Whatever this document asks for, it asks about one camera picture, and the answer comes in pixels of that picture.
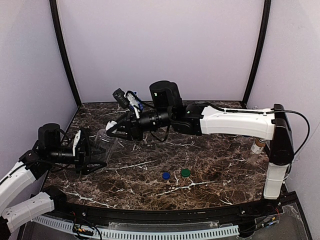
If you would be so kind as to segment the clear unlabelled bottle white cap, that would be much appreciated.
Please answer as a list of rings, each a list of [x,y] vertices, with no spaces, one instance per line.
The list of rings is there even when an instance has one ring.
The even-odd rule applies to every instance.
[[[102,128],[95,135],[95,139],[91,144],[91,161],[90,162],[106,162],[107,166],[110,158],[116,148],[118,139],[109,137],[107,131]]]

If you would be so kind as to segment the blue bottle cap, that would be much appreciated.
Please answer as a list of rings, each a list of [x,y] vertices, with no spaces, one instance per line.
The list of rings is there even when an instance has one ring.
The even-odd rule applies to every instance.
[[[171,175],[170,175],[169,172],[164,172],[164,173],[162,174],[162,178],[163,178],[164,180],[168,180],[170,177],[171,177]]]

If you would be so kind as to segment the green bottle cap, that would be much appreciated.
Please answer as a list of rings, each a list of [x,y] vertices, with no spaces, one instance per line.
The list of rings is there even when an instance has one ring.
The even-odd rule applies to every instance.
[[[188,168],[184,168],[180,172],[183,178],[188,178],[191,175],[191,171]]]

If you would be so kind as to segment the brown drink bottle white label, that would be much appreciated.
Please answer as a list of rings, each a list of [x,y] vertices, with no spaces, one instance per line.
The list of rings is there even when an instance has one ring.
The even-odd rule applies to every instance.
[[[249,155],[247,158],[247,163],[251,165],[255,165],[257,163],[258,157],[264,150],[266,145],[266,140],[262,138],[256,138],[254,143],[252,144]]]

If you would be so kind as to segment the white ribbed bottle cap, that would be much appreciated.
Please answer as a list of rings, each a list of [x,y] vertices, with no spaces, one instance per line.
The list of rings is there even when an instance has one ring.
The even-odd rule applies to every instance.
[[[111,129],[111,128],[114,127],[116,124],[117,124],[116,121],[110,120],[110,121],[106,124],[105,130],[107,131],[107,130]]]

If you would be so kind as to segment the Pocari Sweat clear bottle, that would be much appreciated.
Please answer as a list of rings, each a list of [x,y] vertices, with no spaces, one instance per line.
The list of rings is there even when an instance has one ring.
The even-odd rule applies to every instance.
[[[141,100],[138,97],[138,93],[136,91],[133,91],[132,96],[134,98],[134,104],[137,106],[138,110],[140,112],[143,112],[144,107],[143,107],[143,104],[141,103]]]

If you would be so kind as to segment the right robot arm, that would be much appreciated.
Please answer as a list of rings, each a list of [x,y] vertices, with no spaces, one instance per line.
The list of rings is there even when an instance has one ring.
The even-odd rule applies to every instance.
[[[280,196],[287,169],[295,156],[292,129],[281,104],[256,110],[222,108],[208,102],[185,105],[178,85],[168,80],[151,84],[149,90],[153,105],[145,112],[132,102],[141,103],[133,92],[120,88],[113,92],[122,108],[133,110],[107,124],[109,137],[141,141],[145,132],[172,127],[175,132],[186,135],[241,135],[255,137],[261,143],[269,141],[263,197],[275,200]]]

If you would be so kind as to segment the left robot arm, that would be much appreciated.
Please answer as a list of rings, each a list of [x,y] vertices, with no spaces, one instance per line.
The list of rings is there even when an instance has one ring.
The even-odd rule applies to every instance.
[[[46,188],[34,197],[9,206],[26,187],[52,168],[91,174],[106,167],[103,161],[92,161],[88,130],[80,128],[72,146],[63,146],[66,133],[57,123],[47,123],[38,129],[38,139],[0,181],[0,234],[5,238],[34,218],[62,208],[66,195],[56,187]]]

